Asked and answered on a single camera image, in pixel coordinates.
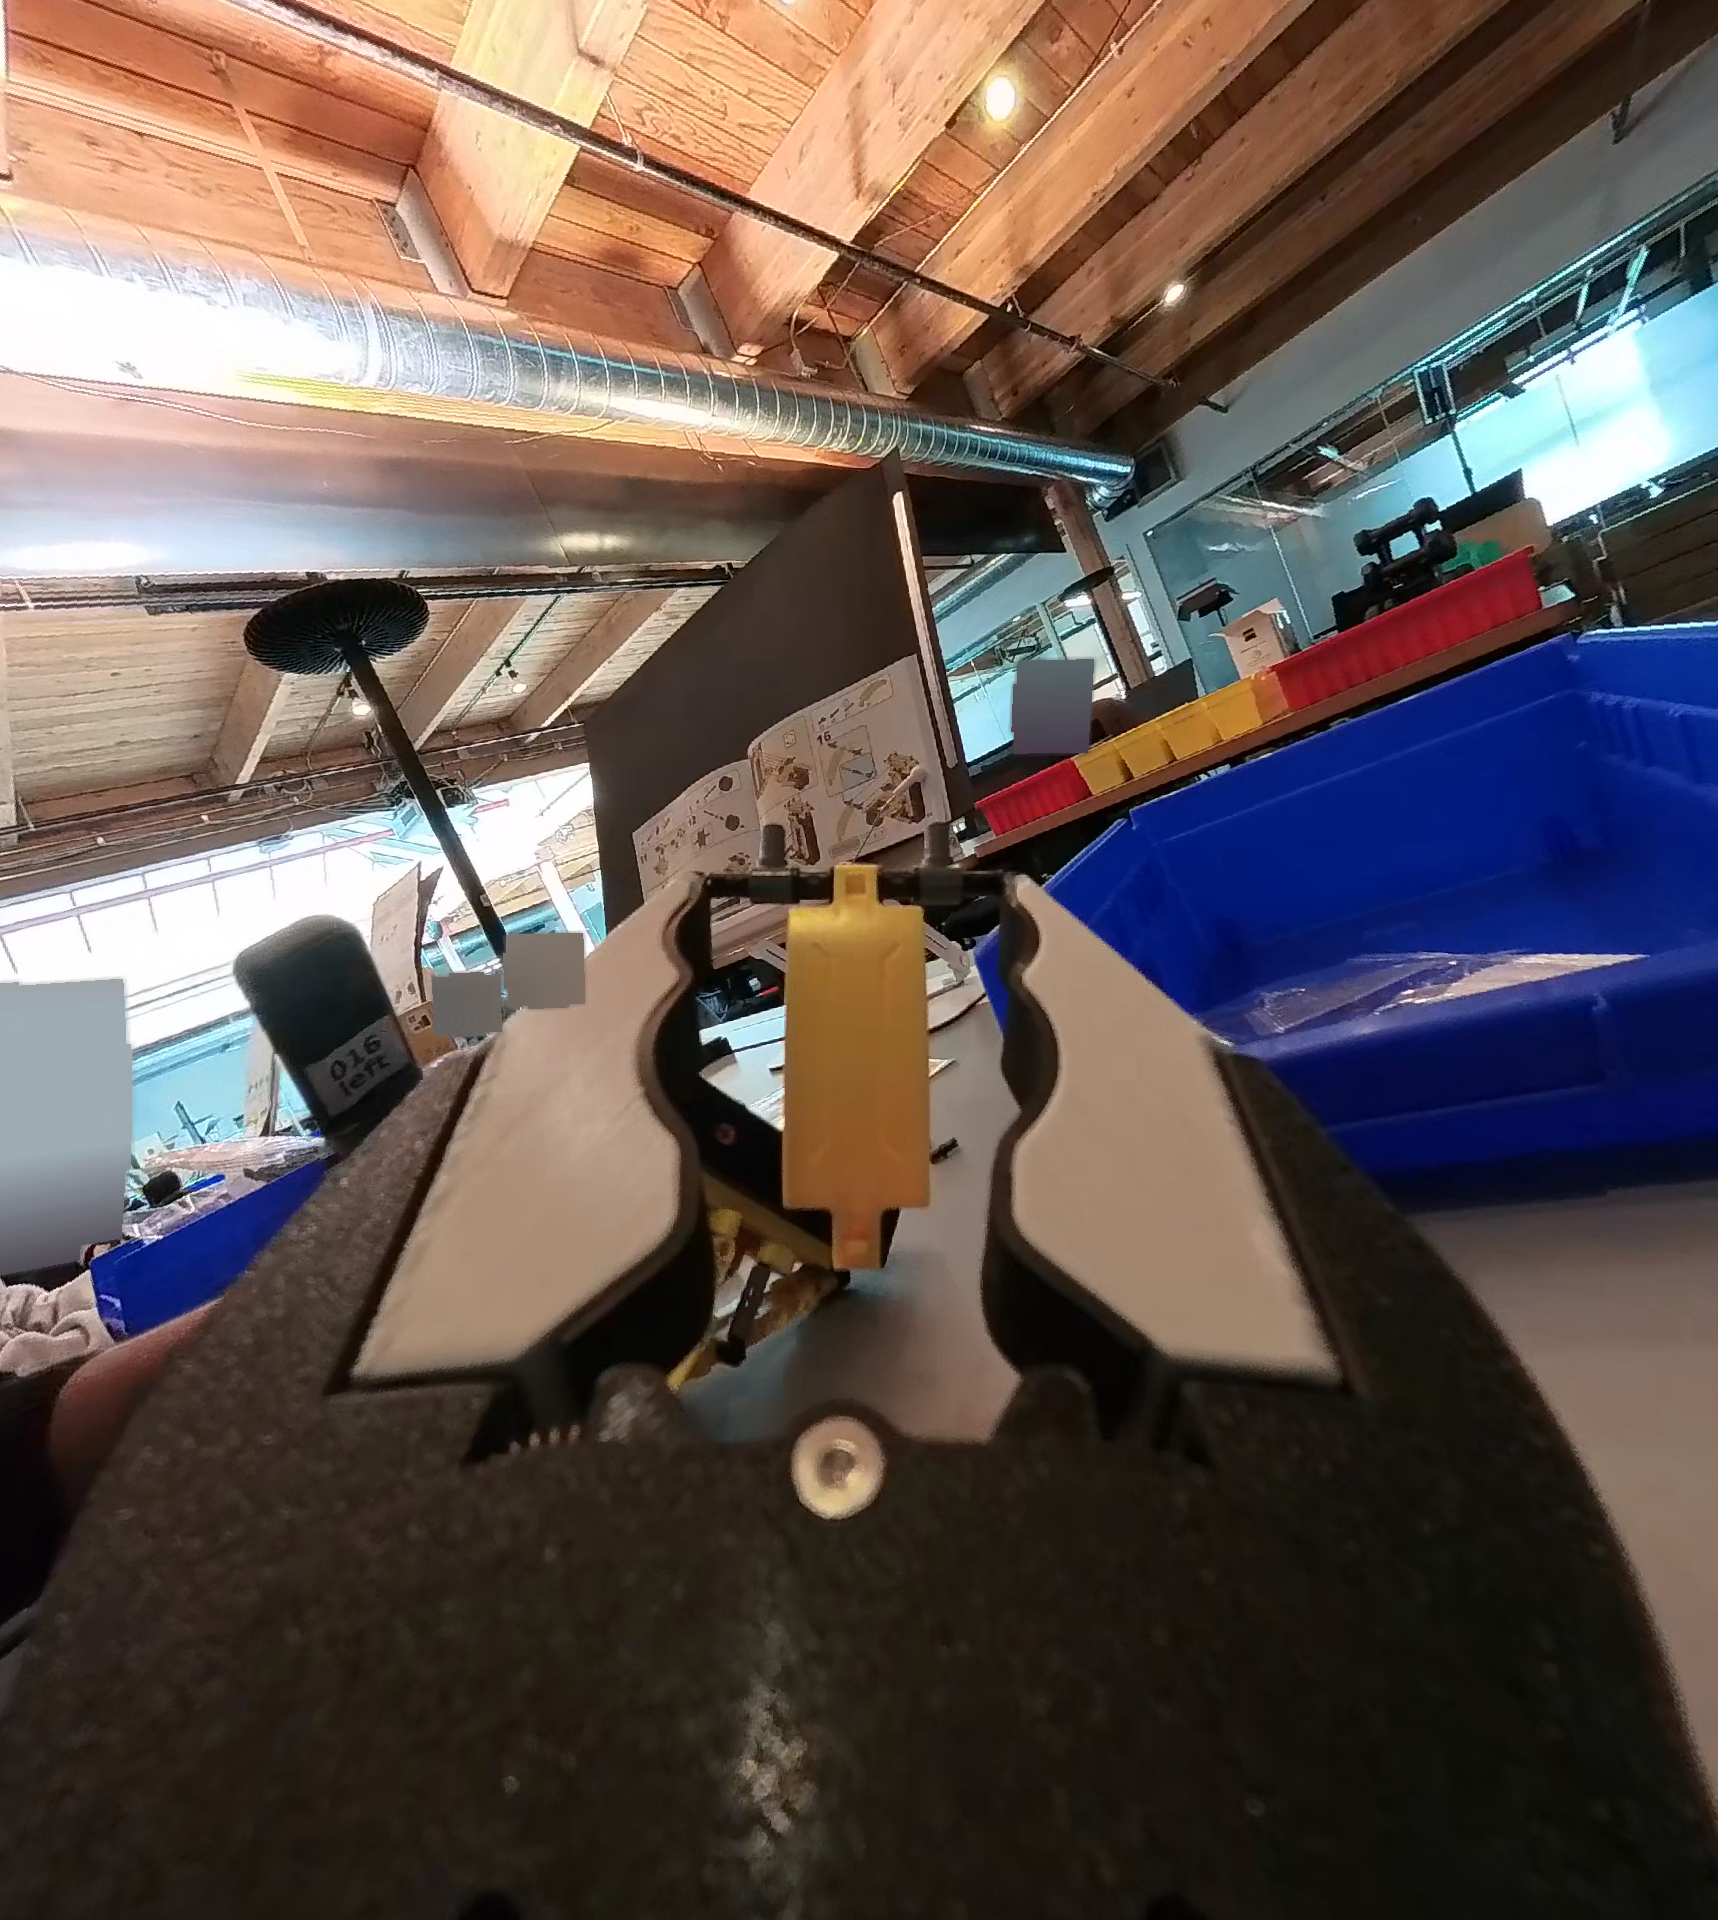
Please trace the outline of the open instruction booklet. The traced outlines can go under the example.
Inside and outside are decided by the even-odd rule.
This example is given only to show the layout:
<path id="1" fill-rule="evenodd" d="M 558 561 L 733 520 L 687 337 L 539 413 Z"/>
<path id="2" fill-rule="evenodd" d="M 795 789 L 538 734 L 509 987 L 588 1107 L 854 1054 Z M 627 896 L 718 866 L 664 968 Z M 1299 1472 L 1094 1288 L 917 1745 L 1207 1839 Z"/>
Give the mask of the open instruction booklet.
<path id="1" fill-rule="evenodd" d="M 640 896 L 687 873 L 747 873 L 764 829 L 784 861 L 830 869 L 917 844 L 953 818 L 947 767 L 917 658 L 799 709 L 757 734 L 745 756 L 681 789 L 631 832 Z"/>

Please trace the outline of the yellow brick panel with axle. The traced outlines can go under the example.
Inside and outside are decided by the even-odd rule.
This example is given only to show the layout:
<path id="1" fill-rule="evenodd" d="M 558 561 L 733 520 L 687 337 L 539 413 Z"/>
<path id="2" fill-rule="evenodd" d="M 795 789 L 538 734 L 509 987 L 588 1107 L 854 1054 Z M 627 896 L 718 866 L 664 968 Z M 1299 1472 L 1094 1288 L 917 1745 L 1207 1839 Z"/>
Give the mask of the yellow brick panel with axle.
<path id="1" fill-rule="evenodd" d="M 827 1215 L 827 1264 L 846 1274 L 879 1271 L 888 1218 L 932 1199 L 927 913 L 1010 893 L 1008 873 L 950 857 L 950 829 L 924 836 L 911 869 L 818 873 L 790 865 L 788 832 L 769 822 L 757 865 L 706 886 L 707 901 L 788 908 L 781 1204 Z"/>

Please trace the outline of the silver ventilation duct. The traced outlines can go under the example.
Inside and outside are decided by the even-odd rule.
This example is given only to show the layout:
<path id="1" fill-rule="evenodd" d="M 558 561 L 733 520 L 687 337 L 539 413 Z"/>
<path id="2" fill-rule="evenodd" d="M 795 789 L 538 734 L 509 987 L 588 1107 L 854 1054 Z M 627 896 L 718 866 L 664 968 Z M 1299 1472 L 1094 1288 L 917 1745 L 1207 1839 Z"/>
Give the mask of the silver ventilation duct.
<path id="1" fill-rule="evenodd" d="M 1136 461 L 0 192 L 0 373 L 750 457 L 897 457 L 1094 511 Z"/>

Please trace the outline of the long red plastic bin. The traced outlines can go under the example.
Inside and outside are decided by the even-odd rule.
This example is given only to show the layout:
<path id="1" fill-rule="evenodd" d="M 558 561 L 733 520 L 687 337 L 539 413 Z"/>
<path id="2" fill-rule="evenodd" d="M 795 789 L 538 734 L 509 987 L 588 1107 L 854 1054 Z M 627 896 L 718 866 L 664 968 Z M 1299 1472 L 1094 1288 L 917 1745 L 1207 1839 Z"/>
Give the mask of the long red plastic bin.
<path id="1" fill-rule="evenodd" d="M 1540 609 L 1534 551 L 1505 553 L 1409 605 L 1381 610 L 1266 668 L 1258 692 L 1261 723 L 1499 632 Z"/>

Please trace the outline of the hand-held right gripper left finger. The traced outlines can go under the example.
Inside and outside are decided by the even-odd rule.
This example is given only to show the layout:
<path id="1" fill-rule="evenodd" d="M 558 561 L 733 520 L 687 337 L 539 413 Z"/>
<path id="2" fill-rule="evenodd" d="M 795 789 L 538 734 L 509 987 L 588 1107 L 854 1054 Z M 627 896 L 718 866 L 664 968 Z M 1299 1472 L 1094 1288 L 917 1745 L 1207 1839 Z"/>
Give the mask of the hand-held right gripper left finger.
<path id="1" fill-rule="evenodd" d="M 655 1062 L 687 1013 L 661 889 L 585 962 L 583 1003 L 509 1016 L 392 1264 L 351 1386 L 484 1383 L 526 1426 L 576 1426 L 611 1368 L 668 1373 L 706 1334 L 714 1248 L 694 1127 Z"/>

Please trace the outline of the small white cardboard box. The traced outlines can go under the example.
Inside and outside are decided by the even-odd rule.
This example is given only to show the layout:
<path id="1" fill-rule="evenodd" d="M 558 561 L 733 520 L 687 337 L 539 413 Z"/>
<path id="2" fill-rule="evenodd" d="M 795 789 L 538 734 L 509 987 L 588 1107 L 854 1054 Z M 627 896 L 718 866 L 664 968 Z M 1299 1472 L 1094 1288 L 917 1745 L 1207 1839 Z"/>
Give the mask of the small white cardboard box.
<path id="1" fill-rule="evenodd" d="M 1302 647 L 1293 614 L 1282 599 L 1229 617 L 1212 640 L 1226 654 L 1226 681 L 1255 681 L 1266 668 L 1293 661 Z"/>

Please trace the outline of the blue plastic bin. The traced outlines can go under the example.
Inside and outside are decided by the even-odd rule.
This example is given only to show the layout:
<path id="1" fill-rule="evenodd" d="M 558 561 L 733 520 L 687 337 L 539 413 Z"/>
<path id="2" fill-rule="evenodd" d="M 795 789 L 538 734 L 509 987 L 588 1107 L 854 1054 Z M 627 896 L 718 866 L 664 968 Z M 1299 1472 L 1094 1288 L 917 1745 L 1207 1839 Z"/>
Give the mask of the blue plastic bin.
<path id="1" fill-rule="evenodd" d="M 1043 889 L 1195 1019 L 1522 953 L 1232 1042 L 1405 1204 L 1718 1179 L 1718 624 L 1551 637 L 1140 802 Z"/>
<path id="2" fill-rule="evenodd" d="M 298 1164 L 172 1233 L 126 1241 L 102 1256 L 93 1287 L 107 1334 L 129 1339 L 214 1303 L 303 1213 L 327 1173 L 324 1161 Z"/>

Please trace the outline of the yellow black toy brick model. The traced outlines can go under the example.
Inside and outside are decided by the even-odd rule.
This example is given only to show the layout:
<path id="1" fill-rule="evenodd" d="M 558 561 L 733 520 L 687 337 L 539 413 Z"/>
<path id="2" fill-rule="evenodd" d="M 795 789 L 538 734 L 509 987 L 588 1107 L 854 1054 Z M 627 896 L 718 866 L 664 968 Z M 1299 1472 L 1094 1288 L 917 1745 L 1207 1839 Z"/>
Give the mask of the yellow black toy brick model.
<path id="1" fill-rule="evenodd" d="M 750 1349 L 818 1317 L 848 1288 L 820 1215 L 781 1204 L 781 1129 L 706 1076 L 694 1019 L 660 1042 L 661 1087 L 699 1150 L 699 1220 L 707 1237 L 707 1320 L 672 1368 L 684 1391 Z"/>

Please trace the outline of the black floor lamp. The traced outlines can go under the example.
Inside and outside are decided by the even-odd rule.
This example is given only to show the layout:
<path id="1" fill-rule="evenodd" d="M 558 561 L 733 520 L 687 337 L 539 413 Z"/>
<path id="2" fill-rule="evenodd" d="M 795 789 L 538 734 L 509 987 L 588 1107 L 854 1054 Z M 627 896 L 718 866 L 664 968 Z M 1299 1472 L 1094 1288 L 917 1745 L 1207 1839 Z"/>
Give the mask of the black floor lamp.
<path id="1" fill-rule="evenodd" d="M 489 889 L 464 848 L 464 836 L 450 816 L 438 783 L 431 780 L 412 734 L 381 688 L 378 661 L 392 661 L 412 647 L 431 624 L 431 609 L 419 589 L 399 579 L 340 579 L 308 584 L 264 609 L 253 610 L 244 625 L 244 652 L 263 668 L 298 679 L 351 679 L 372 709 L 392 760 L 407 783 L 423 825 L 431 829 L 464 901 L 489 941 L 489 949 L 506 957 L 506 929 Z"/>

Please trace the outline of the clear plastic bag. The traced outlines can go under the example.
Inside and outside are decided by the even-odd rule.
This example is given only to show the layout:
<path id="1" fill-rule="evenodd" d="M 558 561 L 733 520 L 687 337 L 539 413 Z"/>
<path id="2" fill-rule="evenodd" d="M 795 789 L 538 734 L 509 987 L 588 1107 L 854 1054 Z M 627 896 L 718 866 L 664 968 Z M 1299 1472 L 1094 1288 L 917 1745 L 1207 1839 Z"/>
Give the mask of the clear plastic bag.
<path id="1" fill-rule="evenodd" d="M 1258 987 L 1229 1000 L 1202 1019 L 1229 1042 L 1266 1042 L 1307 1025 L 1365 1019 L 1405 1005 L 1427 1005 L 1445 997 L 1445 989 L 1521 959 L 1526 957 L 1505 949 L 1355 957 L 1339 965 L 1292 975 L 1273 987 Z"/>

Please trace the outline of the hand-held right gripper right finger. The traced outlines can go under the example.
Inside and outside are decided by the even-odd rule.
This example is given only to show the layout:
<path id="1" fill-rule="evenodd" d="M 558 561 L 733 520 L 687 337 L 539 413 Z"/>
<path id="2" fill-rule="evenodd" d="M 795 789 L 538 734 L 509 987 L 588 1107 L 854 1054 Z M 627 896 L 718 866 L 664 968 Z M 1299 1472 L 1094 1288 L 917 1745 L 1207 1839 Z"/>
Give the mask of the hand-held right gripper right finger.
<path id="1" fill-rule="evenodd" d="M 1133 1357 L 1339 1386 L 1302 1262 L 1232 1103 L 1229 1051 L 1030 881 L 1005 898 L 988 1252 Z"/>

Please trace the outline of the short red plastic bin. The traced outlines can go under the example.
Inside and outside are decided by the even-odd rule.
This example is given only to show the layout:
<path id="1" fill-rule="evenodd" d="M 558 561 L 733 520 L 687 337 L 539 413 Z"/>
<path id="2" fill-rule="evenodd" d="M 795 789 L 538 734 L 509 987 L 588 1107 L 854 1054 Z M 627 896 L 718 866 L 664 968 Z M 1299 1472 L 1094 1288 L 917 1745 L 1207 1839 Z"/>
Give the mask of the short red plastic bin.
<path id="1" fill-rule="evenodd" d="M 992 836 L 1033 829 L 1089 797 L 1076 756 L 1001 756 L 973 780 L 973 812 Z"/>

